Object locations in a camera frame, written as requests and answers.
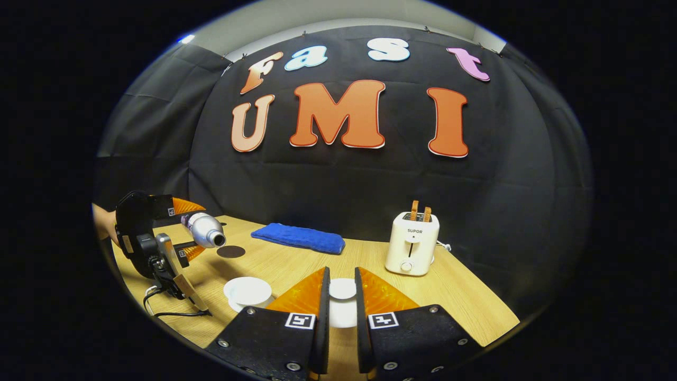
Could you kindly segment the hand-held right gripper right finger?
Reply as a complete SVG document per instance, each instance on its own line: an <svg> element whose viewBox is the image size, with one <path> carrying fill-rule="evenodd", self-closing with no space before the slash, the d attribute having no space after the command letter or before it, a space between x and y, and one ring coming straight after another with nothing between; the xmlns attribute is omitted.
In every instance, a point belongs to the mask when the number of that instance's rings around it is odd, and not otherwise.
<svg viewBox="0 0 677 381"><path fill-rule="evenodd" d="M450 380L483 351L442 306L420 306L361 267L355 283L358 362L368 380Z"/></svg>

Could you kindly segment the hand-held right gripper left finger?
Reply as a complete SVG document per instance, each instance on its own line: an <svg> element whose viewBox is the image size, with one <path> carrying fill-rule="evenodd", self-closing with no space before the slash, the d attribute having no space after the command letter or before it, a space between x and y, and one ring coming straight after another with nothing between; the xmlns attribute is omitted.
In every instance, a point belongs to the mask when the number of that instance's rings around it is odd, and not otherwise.
<svg viewBox="0 0 677 381"><path fill-rule="evenodd" d="M206 351L258 379L318 379L328 371L330 282L325 266L268 307L245 306Z"/></svg>

